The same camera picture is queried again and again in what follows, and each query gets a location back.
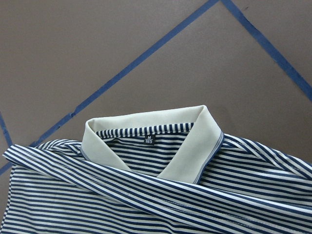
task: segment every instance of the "shirt body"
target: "shirt body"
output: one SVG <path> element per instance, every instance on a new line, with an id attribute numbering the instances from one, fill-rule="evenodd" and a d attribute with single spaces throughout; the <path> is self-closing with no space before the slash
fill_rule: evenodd
<path id="1" fill-rule="evenodd" d="M 312 233 L 312 166 L 223 134 L 205 106 L 95 118 L 11 146 L 1 234 Z"/>

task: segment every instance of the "blue tape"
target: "blue tape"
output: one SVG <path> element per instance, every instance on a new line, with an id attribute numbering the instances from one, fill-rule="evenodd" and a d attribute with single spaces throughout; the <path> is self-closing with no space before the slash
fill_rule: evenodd
<path id="1" fill-rule="evenodd" d="M 0 125 L 1 125 L 2 131 L 3 131 L 6 143 L 8 144 L 8 146 L 11 146 L 12 140 L 11 140 L 10 134 L 6 128 L 6 125 L 5 125 L 4 119 L 2 117 L 1 111 L 0 111 Z"/>
<path id="2" fill-rule="evenodd" d="M 247 31 L 257 40 L 257 42 L 267 51 L 273 60 L 282 68 L 286 74 L 295 82 L 297 86 L 312 101 L 312 87 L 294 69 L 294 67 L 281 55 L 281 53 L 269 42 L 265 36 L 257 30 L 235 6 L 231 0 L 221 0 L 234 17 L 247 29 Z"/>
<path id="3" fill-rule="evenodd" d="M 3 167 L 0 168 L 0 175 L 2 175 L 3 173 L 5 173 L 7 170 L 9 170 L 12 167 L 12 163 L 8 162 L 7 164 L 5 164 Z"/>
<path id="4" fill-rule="evenodd" d="M 57 122 L 54 126 L 52 126 L 48 131 L 40 136 L 37 141 L 34 141 L 30 144 L 30 146 L 34 147 L 42 143 L 45 139 L 47 139 L 51 134 L 53 134 L 56 130 L 58 130 L 61 126 L 67 123 L 72 117 L 86 108 L 91 102 L 101 96 L 104 92 L 106 92 L 109 88 L 111 88 L 114 84 L 116 84 L 119 80 L 121 80 L 124 76 L 130 73 L 133 69 L 135 69 L 138 65 L 140 65 L 143 61 L 145 61 L 150 55 L 156 52 L 159 48 L 161 48 L 164 44 L 170 41 L 174 36 L 176 36 L 179 32 L 181 32 L 184 28 L 190 25 L 194 20 L 204 14 L 208 9 L 214 6 L 219 0 L 209 0 L 205 4 L 203 4 L 200 8 L 194 11 L 191 15 L 189 15 L 184 21 L 182 21 L 179 25 L 177 25 L 173 30 L 167 33 L 163 38 L 157 41 L 154 45 L 152 45 L 149 49 L 147 49 L 143 54 L 137 57 L 133 62 L 131 62 L 127 67 L 125 67 L 121 72 L 119 72 L 116 76 L 111 78 L 107 83 L 101 86 L 98 90 L 96 90 L 93 94 L 91 94 L 85 101 L 83 101 L 80 105 L 78 105 L 72 113 L 65 115 L 59 122 Z"/>

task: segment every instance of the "inside of shirt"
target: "inside of shirt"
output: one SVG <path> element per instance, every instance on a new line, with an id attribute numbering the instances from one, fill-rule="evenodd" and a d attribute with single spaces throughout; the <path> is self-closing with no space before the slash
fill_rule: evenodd
<path id="1" fill-rule="evenodd" d="M 133 172 L 158 176 L 175 156 L 193 125 L 109 129 L 96 134 Z"/>

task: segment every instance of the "brown background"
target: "brown background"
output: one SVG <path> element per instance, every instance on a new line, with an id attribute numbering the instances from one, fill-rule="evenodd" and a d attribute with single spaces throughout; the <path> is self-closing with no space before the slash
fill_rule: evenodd
<path id="1" fill-rule="evenodd" d="M 13 143 L 37 140 L 204 2 L 0 1 L 0 111 Z M 233 2 L 312 84 L 312 1 Z M 201 104 L 223 132 L 312 162 L 311 102 L 220 1 L 46 140 L 81 140 L 92 117 Z"/>

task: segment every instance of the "navy and white striped fabric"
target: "navy and white striped fabric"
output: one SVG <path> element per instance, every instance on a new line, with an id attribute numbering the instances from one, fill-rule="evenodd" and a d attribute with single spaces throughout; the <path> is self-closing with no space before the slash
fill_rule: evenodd
<path id="1" fill-rule="evenodd" d="M 172 141 L 178 147 L 190 128 L 158 132 L 161 150 L 174 152 Z M 142 162 L 146 154 L 129 150 L 138 136 L 114 132 L 97 134 L 134 171 L 86 160 L 78 141 L 11 146 L 4 153 L 14 166 L 1 234 L 312 233 L 312 165 L 225 134 L 198 184 L 170 181 L 143 169 L 150 163 L 161 170 L 161 158 L 140 169 L 137 157 Z"/>

